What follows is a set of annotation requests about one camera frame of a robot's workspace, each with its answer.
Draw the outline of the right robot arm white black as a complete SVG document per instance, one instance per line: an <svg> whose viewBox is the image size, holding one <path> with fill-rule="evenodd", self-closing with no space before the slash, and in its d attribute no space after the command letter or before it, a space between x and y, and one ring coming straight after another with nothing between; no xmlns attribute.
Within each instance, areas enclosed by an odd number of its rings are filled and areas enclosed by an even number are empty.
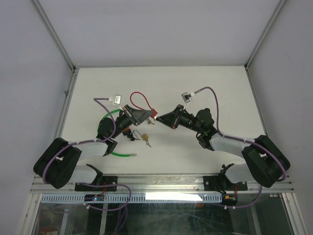
<svg viewBox="0 0 313 235"><path fill-rule="evenodd" d="M156 120L171 129L183 126L195 131L198 143L204 149L226 152L244 159L243 164L222 166L217 179L209 182L217 191L231 189L236 183L246 181L256 181L261 186L270 188L284 179L291 166L268 136L260 135L255 139L245 140L218 132L208 108L193 115L184 106L178 105L173 111L157 117Z"/></svg>

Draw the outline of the black-headed key pair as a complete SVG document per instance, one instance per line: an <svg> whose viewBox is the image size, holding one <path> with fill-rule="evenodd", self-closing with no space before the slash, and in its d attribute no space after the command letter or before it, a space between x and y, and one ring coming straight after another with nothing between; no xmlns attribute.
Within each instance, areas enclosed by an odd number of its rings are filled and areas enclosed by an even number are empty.
<svg viewBox="0 0 313 235"><path fill-rule="evenodd" d="M127 138L129 139L129 141L139 141L140 140L137 137L134 137L133 135L128 135Z"/></svg>

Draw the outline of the brass padlock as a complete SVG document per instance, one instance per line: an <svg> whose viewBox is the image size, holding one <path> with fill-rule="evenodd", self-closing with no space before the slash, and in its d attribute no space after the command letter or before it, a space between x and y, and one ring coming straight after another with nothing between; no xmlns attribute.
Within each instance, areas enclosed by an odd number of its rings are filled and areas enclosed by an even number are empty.
<svg viewBox="0 0 313 235"><path fill-rule="evenodd" d="M138 130L136 132L140 135L143 141L148 141L149 136L147 134L141 134Z"/></svg>

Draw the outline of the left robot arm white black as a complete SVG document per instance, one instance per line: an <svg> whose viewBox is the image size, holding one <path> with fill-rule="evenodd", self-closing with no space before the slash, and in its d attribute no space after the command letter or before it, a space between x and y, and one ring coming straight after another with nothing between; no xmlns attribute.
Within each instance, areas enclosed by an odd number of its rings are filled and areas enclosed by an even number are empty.
<svg viewBox="0 0 313 235"><path fill-rule="evenodd" d="M78 165L78 162L111 154L117 146L117 136L131 125L140 125L154 114L153 110L134 109L129 105L125 105L120 113L117 118L102 118L94 139L72 143L63 138L54 139L34 164L34 173L56 189L68 183L83 184L92 190L101 188L103 173L90 164Z"/></svg>

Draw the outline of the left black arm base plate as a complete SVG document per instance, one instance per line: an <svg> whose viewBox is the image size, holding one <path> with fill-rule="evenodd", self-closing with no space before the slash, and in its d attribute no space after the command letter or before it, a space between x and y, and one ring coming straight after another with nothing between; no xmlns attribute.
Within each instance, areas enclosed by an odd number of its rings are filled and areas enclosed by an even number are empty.
<svg viewBox="0 0 313 235"><path fill-rule="evenodd" d="M111 192L111 191L117 191L116 184L118 183L118 177L113 175L103 175L98 180L94 181L92 185L95 186L101 186L100 188L95 188L91 186L87 186L81 183L75 184L75 191L90 191L90 192L102 192L105 190L105 192Z"/></svg>

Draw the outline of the orange black padlock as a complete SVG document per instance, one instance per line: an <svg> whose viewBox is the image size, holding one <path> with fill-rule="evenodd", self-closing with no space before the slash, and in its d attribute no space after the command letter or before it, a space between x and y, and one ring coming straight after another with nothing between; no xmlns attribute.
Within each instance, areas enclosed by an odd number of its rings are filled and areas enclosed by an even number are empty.
<svg viewBox="0 0 313 235"><path fill-rule="evenodd" d="M122 131L124 136L130 135L132 133L131 129L129 127L127 127L126 129L124 129Z"/></svg>

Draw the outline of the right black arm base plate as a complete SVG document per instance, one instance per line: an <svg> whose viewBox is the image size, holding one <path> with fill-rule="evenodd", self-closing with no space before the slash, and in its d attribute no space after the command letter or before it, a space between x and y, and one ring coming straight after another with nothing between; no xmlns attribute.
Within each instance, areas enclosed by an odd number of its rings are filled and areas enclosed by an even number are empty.
<svg viewBox="0 0 313 235"><path fill-rule="evenodd" d="M227 178L218 175L203 176L203 186L205 191L216 191L226 193L227 191L247 191L246 182L231 183Z"/></svg>

